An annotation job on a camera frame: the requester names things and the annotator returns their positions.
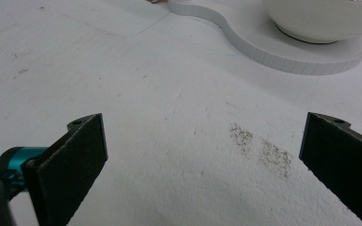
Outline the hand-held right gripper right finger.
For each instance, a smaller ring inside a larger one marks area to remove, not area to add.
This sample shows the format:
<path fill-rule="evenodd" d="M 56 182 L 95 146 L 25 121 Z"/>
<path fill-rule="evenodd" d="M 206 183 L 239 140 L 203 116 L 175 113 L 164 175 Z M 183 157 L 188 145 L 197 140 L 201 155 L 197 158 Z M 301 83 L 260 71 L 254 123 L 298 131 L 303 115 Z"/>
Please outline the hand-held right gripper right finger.
<path fill-rule="evenodd" d="M 310 112 L 299 158 L 362 220 L 362 135 L 344 120 Z"/>

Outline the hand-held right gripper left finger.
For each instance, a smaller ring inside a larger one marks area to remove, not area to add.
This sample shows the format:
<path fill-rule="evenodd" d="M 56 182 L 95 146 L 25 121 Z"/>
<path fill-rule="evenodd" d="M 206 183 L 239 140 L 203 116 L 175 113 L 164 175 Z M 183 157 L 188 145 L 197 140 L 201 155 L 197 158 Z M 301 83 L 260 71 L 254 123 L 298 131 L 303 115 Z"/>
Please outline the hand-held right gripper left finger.
<path fill-rule="evenodd" d="M 25 184 L 40 226 L 66 226 L 107 161 L 103 116 L 68 124 L 68 132 L 23 163 Z"/>

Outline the white round bowl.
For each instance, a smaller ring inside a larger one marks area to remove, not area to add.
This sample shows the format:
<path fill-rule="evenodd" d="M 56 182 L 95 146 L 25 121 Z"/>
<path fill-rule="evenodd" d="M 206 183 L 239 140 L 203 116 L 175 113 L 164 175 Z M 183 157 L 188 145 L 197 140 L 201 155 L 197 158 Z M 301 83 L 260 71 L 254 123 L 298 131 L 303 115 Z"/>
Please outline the white round bowl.
<path fill-rule="evenodd" d="M 362 0 L 262 0 L 277 27 L 297 40 L 332 43 L 362 35 Z"/>

